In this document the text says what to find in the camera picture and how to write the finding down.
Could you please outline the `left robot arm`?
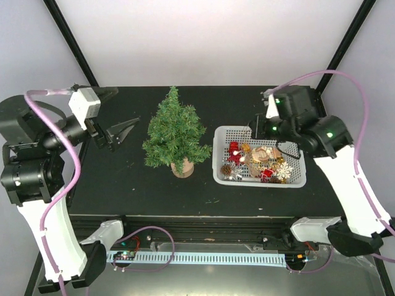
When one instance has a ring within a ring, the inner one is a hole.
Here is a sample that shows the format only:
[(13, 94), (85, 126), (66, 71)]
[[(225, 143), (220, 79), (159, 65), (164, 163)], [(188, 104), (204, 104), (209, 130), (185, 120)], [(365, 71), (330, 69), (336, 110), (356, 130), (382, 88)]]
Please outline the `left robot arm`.
[(109, 220), (78, 241), (66, 203), (81, 175), (75, 147), (92, 139), (98, 148), (115, 151), (138, 123), (134, 118), (100, 127), (99, 111), (117, 93), (117, 88), (76, 84), (30, 90), (1, 102), (1, 184), (41, 253), (43, 294), (64, 291), (67, 283), (76, 289), (89, 287), (104, 271), (110, 248), (132, 240), (133, 232), (122, 220)]

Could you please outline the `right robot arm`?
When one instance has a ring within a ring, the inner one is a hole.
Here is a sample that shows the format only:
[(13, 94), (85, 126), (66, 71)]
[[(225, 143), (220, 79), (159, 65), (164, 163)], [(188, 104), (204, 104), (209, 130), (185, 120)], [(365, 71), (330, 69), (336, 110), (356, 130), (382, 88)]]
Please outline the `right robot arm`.
[(285, 86), (263, 93), (265, 110), (249, 122), (252, 138), (292, 142), (313, 158), (333, 188), (344, 217), (303, 217), (280, 234), (281, 243), (296, 248), (301, 242), (332, 245), (347, 257), (372, 255), (383, 239), (394, 234), (394, 221), (369, 185), (359, 161), (357, 146), (337, 116), (322, 116), (309, 86)]

